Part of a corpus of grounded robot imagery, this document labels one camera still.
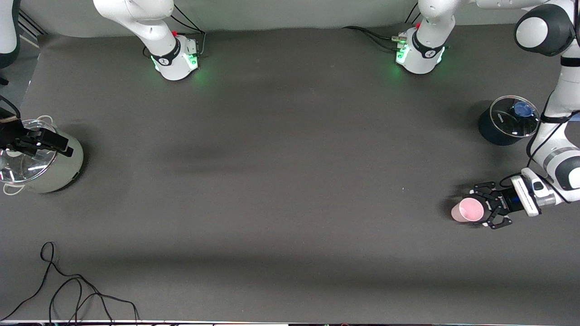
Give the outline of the pink plastic cup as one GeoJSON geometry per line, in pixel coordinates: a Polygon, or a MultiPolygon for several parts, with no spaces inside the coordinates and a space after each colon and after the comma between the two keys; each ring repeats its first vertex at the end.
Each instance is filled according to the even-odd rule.
{"type": "Polygon", "coordinates": [[[464,198],[451,209],[452,219],[461,223],[480,221],[484,213],[484,206],[475,198],[464,198]]]}

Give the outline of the glass lid with pale knob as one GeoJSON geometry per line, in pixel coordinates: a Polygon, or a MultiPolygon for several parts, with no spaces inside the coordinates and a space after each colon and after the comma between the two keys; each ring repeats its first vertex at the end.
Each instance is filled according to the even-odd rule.
{"type": "Polygon", "coordinates": [[[0,182],[20,184],[37,179],[54,162],[57,152],[38,149],[34,155],[0,149],[0,182]]]}

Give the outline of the dark blue saucepan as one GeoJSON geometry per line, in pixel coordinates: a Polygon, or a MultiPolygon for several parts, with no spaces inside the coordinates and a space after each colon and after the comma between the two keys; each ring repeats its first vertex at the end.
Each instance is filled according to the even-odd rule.
{"type": "MultiPolygon", "coordinates": [[[[493,124],[490,120],[490,117],[489,117],[490,105],[485,111],[483,111],[483,113],[480,115],[480,117],[478,119],[478,129],[479,129],[481,136],[483,136],[483,138],[485,138],[485,140],[487,140],[488,142],[493,143],[497,146],[510,146],[516,142],[519,142],[520,140],[526,139],[526,138],[512,138],[511,136],[507,136],[507,135],[499,132],[499,130],[497,130],[495,128],[495,126],[493,126],[493,124]]],[[[538,110],[538,113],[539,113],[539,126],[540,126],[541,120],[540,120],[539,110],[538,110]]],[[[539,130],[539,126],[533,135],[527,137],[527,138],[530,138],[532,136],[535,136],[535,140],[531,142],[533,150],[535,150],[540,144],[542,144],[548,138],[548,136],[551,134],[551,131],[548,131],[547,134],[545,134],[544,136],[541,136],[541,135],[538,136],[537,133],[539,130]]]]}

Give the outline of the glass lid with blue knob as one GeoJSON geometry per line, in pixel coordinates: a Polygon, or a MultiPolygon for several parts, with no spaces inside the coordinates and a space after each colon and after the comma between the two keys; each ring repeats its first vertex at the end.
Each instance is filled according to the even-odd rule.
{"type": "Polygon", "coordinates": [[[497,98],[489,108],[489,117],[499,132],[512,138],[527,138],[539,126],[537,108],[519,96],[497,98]]]}

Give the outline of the grey metal rail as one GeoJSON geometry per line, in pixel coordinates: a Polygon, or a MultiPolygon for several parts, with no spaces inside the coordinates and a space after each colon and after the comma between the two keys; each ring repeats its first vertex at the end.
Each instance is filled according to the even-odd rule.
{"type": "Polygon", "coordinates": [[[38,37],[48,34],[41,25],[21,9],[18,14],[18,27],[21,29],[20,38],[36,48],[39,48],[38,37]]]}

